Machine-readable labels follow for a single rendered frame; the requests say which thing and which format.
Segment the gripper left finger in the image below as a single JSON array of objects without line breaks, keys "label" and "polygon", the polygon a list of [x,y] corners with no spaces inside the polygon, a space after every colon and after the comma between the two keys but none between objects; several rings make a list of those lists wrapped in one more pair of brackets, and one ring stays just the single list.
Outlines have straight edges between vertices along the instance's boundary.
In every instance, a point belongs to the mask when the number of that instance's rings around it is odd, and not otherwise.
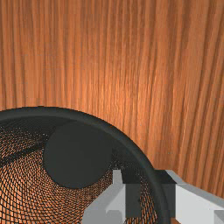
[{"label": "gripper left finger", "polygon": [[113,170],[112,184],[85,209],[81,224],[123,224],[139,218],[140,196],[140,178],[133,170]]}]

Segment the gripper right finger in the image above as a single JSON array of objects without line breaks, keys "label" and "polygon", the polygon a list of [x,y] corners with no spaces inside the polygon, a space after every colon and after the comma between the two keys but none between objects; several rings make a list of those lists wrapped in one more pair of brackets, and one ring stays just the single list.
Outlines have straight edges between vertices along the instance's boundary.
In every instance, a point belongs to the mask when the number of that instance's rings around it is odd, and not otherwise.
[{"label": "gripper right finger", "polygon": [[187,184],[173,170],[156,170],[170,216],[180,224],[224,224],[224,199]]}]

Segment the dark mesh basket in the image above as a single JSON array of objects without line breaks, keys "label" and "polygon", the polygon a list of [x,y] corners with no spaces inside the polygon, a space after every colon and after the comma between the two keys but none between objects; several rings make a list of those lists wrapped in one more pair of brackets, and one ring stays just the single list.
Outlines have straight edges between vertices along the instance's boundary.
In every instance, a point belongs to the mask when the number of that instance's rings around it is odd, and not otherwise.
[{"label": "dark mesh basket", "polygon": [[113,125],[67,108],[0,112],[0,224],[81,224],[126,169],[140,178],[141,216],[123,224],[171,224],[155,169]]}]

